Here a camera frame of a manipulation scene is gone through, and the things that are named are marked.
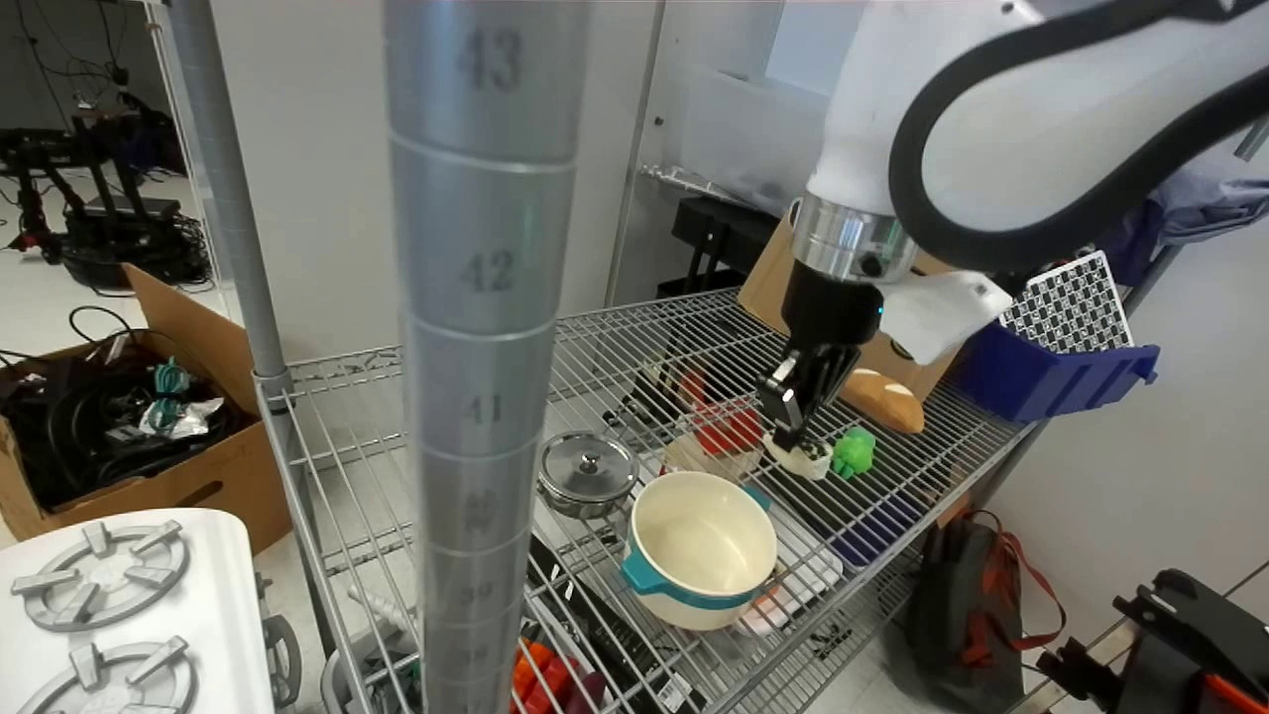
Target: floor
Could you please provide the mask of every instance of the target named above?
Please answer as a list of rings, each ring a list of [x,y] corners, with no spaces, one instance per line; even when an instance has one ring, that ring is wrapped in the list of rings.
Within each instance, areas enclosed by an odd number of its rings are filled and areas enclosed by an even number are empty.
[[[148,188],[148,196],[172,196],[186,200],[186,188],[178,180]],[[0,200],[0,240],[15,229],[12,208]],[[238,319],[238,300],[229,290],[200,290],[189,292],[193,300]],[[75,347],[75,332],[62,327],[70,304],[111,304],[123,312],[131,327],[143,327],[143,312],[131,296],[99,296],[82,287],[75,287],[61,266],[44,266],[30,257],[20,257],[12,250],[0,255],[0,347],[20,348],[20,355],[49,355],[61,347]],[[319,714],[319,684],[320,684],[320,660],[319,660],[319,630],[312,630],[312,612],[305,594],[305,574],[297,561],[292,537],[275,544],[271,552],[256,554],[256,570],[275,585],[267,593],[267,616],[284,616],[297,626],[303,651],[305,651],[305,685],[303,704],[292,705],[297,714]],[[923,714],[939,709],[907,692],[899,692],[890,676],[890,651],[879,641],[866,647],[854,665],[827,684],[827,692],[808,705],[813,714],[841,714],[841,709],[896,709],[896,714]]]

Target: metal rack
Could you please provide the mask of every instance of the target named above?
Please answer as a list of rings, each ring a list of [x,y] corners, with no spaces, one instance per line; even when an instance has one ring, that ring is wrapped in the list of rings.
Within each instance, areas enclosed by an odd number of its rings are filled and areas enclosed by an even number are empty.
[[[600,427],[638,454],[638,483],[666,468],[666,448],[699,427],[731,434],[731,415],[752,409],[752,381],[781,355],[734,292],[619,304],[560,323],[549,434]],[[320,586],[340,661],[354,661],[362,705],[389,698],[410,709],[401,647],[389,626],[411,626],[411,468],[401,438],[401,355],[373,348],[291,370],[292,385],[271,396],[297,434],[283,454],[312,511]],[[813,434],[834,446],[866,425],[843,401],[818,413]],[[923,438],[879,434],[875,468],[858,480],[794,480],[759,459],[740,480],[764,492],[781,530],[773,586],[802,586],[804,602],[771,594],[731,630],[685,634],[646,616],[619,579],[627,507],[605,520],[568,520],[534,505],[534,537],[555,567],[533,563],[527,620],[550,651],[571,655],[571,677],[603,677],[594,709],[670,705],[673,685],[694,692],[699,709],[802,709],[850,661],[858,641],[884,622],[899,598],[907,544],[946,511],[1018,438],[957,392],[927,401]],[[850,626],[850,647],[818,641]],[[378,651],[364,665],[350,641]]]

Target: cardboard box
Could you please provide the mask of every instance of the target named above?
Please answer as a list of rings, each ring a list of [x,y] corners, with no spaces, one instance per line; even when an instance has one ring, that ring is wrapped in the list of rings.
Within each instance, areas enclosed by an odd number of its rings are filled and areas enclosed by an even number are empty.
[[[172,355],[186,374],[213,381],[223,396],[229,396],[252,422],[160,475],[131,475],[70,505],[38,507],[20,468],[20,446],[0,415],[0,517],[9,530],[26,540],[62,524],[140,507],[223,507],[246,520],[252,552],[271,549],[291,530],[291,517],[271,438],[256,422],[263,409],[252,401],[246,332],[136,266],[128,266],[128,282],[151,323],[143,337],[160,355]]]
[[[917,273],[946,273],[943,261],[927,257],[927,255],[917,255],[911,261]],[[751,270],[744,287],[740,287],[740,304],[773,332],[788,332],[785,319],[781,319],[781,304],[785,304],[785,290],[788,290],[788,277],[794,277],[794,225],[781,222],[759,266]],[[862,362],[858,370],[875,370],[884,374],[890,381],[899,381],[917,403],[943,381],[946,364],[957,362],[957,348],[943,355],[939,362],[932,364],[917,364],[905,359],[905,348],[896,348],[884,332],[875,332],[866,348],[862,348]],[[879,403],[874,401],[874,388],[866,388],[866,376],[854,374],[843,385],[841,385],[841,396],[867,413],[874,422],[896,427],[896,434],[921,434],[923,427],[923,415],[917,422],[896,422],[891,413],[875,413]]]

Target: printed number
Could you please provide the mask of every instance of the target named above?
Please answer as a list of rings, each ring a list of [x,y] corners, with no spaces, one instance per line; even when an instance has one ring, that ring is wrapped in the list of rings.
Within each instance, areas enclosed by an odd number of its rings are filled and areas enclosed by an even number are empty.
[[[513,250],[490,250],[490,255],[476,255],[463,266],[463,282],[476,292],[508,292],[513,290],[513,270],[516,270],[516,255]]]
[[[520,33],[476,27],[463,44],[459,70],[476,93],[516,93],[523,70]]]
[[[496,425],[496,422],[502,422],[502,396],[496,392],[496,396],[472,396],[468,401],[468,422],[472,425]]]

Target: white wall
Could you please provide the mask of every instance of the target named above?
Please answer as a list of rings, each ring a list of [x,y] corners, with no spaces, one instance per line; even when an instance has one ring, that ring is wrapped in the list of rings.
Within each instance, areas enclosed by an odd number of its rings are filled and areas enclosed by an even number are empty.
[[[1269,176],[1269,154],[1243,171]],[[1105,630],[1110,598],[1162,567],[1227,593],[1269,561],[1264,304],[1269,222],[1186,250],[1135,312],[1138,340],[1162,347],[1159,385],[1055,422],[1001,487],[1069,634]]]
[[[603,304],[658,3],[600,0],[564,310]],[[382,3],[213,0],[284,348],[395,340]]]

